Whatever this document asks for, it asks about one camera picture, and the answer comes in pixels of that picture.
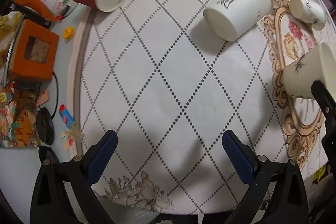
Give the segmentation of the white paper cup with print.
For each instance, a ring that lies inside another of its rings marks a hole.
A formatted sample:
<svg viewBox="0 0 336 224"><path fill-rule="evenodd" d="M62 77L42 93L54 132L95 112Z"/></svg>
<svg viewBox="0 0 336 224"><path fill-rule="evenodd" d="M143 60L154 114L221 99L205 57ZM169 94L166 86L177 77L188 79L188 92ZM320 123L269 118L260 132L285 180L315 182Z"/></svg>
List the white paper cup with print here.
<svg viewBox="0 0 336 224"><path fill-rule="evenodd" d="M335 98L335 57L326 42L321 42L298 60L287 65L282 83L288 96L313 99L311 86L320 80Z"/></svg>

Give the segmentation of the small white ceramic cup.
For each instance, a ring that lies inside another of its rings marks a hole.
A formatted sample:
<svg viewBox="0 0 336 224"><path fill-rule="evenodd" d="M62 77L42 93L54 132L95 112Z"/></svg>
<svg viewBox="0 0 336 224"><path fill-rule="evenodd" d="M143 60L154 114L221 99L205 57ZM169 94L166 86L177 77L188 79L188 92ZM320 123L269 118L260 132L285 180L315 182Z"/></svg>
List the small white ceramic cup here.
<svg viewBox="0 0 336 224"><path fill-rule="evenodd" d="M310 24L315 30L324 29L326 15L318 3L311 0L289 0L289 9L296 19Z"/></svg>

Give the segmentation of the white calligraphy paper cup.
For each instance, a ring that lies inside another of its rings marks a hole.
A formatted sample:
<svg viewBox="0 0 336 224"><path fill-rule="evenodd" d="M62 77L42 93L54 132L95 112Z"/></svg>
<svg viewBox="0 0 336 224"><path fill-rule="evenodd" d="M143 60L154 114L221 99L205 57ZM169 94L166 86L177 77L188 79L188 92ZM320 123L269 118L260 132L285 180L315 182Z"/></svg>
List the white calligraphy paper cup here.
<svg viewBox="0 0 336 224"><path fill-rule="evenodd" d="M272 0L213 0L203 17L214 33L234 42L272 9Z"/></svg>

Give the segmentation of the black round lid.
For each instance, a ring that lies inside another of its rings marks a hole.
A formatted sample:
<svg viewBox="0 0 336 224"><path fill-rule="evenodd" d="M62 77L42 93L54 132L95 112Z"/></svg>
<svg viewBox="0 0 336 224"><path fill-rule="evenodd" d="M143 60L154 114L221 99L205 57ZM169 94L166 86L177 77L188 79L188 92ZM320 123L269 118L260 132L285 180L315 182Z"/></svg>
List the black round lid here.
<svg viewBox="0 0 336 224"><path fill-rule="evenodd" d="M39 139L47 145L54 142L54 126L49 111L43 107L36 114L36 128Z"/></svg>

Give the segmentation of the colourful floral packet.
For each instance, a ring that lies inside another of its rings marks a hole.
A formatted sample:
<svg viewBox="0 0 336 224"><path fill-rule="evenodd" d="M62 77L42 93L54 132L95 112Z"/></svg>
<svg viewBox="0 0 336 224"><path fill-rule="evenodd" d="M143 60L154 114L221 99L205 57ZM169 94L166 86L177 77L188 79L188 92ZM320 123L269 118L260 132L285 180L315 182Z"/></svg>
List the colourful floral packet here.
<svg viewBox="0 0 336 224"><path fill-rule="evenodd" d="M37 147L36 108L37 95L24 90L1 90L1 147Z"/></svg>

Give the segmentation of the blue red small tube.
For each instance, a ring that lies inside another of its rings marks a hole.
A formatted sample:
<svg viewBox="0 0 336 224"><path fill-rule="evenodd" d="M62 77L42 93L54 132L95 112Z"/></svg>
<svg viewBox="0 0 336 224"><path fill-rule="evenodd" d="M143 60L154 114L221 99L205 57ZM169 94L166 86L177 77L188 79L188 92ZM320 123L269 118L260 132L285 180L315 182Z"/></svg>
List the blue red small tube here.
<svg viewBox="0 0 336 224"><path fill-rule="evenodd" d="M67 110L65 105L60 105L59 114L60 114L63 122L65 123L65 125L68 128L71 128L72 124L74 122L74 119L72 118L71 114L69 113L69 111Z"/></svg>

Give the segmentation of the orange square box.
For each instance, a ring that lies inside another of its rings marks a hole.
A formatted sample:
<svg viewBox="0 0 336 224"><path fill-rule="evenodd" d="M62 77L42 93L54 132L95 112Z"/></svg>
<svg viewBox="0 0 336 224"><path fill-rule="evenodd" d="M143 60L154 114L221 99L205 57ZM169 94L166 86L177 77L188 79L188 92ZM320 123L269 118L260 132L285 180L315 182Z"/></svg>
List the orange square box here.
<svg viewBox="0 0 336 224"><path fill-rule="evenodd" d="M59 35L25 19L15 39L7 76L11 81L52 79Z"/></svg>

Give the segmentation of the floral table mat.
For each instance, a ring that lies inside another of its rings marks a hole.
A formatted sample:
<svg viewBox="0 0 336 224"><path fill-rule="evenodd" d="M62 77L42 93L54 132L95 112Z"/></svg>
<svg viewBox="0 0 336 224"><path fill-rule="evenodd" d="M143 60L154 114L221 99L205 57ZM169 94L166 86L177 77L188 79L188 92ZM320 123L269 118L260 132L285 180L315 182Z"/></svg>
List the floral table mat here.
<svg viewBox="0 0 336 224"><path fill-rule="evenodd" d="M296 159L303 178L327 163L321 110L288 97L280 76L317 43L335 47L330 13L316 31L290 15L289 0L272 0L269 15L228 42L203 19L212 1L125 0L93 13L75 117L84 151L108 130L118 135L93 185L105 210L234 209L247 186L222 147L226 130L271 161Z"/></svg>

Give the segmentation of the yellow bottle cap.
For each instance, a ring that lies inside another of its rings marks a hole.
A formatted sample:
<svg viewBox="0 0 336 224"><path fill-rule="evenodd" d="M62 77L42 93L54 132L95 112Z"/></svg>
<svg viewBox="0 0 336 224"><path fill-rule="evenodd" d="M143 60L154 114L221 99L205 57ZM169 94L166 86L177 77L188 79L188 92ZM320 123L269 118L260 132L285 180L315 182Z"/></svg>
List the yellow bottle cap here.
<svg viewBox="0 0 336 224"><path fill-rule="evenodd" d="M63 32L63 38L66 40L71 40L75 35L75 29L71 26L67 27Z"/></svg>

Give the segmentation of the yellow crinkled wrapper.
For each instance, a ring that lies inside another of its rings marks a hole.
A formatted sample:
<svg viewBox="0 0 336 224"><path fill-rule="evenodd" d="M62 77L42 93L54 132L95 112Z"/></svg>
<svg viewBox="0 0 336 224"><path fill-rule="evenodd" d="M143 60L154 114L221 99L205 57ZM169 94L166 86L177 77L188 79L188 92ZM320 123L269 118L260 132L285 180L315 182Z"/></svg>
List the yellow crinkled wrapper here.
<svg viewBox="0 0 336 224"><path fill-rule="evenodd" d="M9 14L1 16L0 19L0 54L6 53L19 24L22 13L18 11L11 11Z"/></svg>

